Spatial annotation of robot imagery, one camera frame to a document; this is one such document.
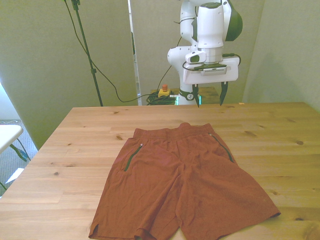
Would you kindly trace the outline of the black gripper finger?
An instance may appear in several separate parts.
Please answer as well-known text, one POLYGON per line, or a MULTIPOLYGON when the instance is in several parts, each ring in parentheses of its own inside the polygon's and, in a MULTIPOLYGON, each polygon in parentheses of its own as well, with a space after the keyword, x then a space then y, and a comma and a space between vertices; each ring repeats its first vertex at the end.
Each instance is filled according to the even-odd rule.
POLYGON ((229 83, 227 81, 221 82, 221 93, 219 96, 219 104, 220 105, 222 105, 225 100, 225 97, 226 97, 227 91, 228 91, 228 86, 229 86, 229 83))
POLYGON ((200 106, 200 100, 199 100, 199 86, 197 84, 192 85, 192 94, 194 97, 194 100, 196 102, 196 105, 200 106))

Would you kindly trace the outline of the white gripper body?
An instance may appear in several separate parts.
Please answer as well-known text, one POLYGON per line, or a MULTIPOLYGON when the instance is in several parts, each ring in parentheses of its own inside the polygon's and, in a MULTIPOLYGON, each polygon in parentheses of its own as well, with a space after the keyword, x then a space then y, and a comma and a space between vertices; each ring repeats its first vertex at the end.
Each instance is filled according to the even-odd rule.
POLYGON ((183 82, 186 85, 230 82, 238 79, 239 57, 227 57, 213 64, 184 63, 183 82))

